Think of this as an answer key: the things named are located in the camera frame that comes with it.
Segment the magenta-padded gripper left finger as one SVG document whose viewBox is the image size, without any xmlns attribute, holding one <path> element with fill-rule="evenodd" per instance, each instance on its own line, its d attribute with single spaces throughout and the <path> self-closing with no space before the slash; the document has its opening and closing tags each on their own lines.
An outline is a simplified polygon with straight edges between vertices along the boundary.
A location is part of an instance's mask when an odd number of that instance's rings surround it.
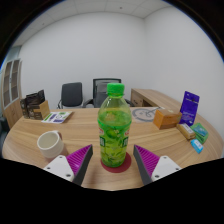
<svg viewBox="0 0 224 224">
<path fill-rule="evenodd" d="M 87 145 L 68 156 L 57 156 L 44 170 L 80 186 L 92 155 L 93 146 Z"/>
</svg>

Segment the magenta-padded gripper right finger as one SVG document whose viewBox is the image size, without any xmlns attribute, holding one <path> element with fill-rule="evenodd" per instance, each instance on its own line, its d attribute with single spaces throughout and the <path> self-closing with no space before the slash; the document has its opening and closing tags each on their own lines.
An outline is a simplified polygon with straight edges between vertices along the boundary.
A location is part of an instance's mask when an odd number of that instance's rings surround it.
<svg viewBox="0 0 224 224">
<path fill-rule="evenodd" d="M 181 169 L 167 155 L 157 156 L 138 145 L 134 146 L 133 155 L 144 185 L 148 185 Z"/>
</svg>

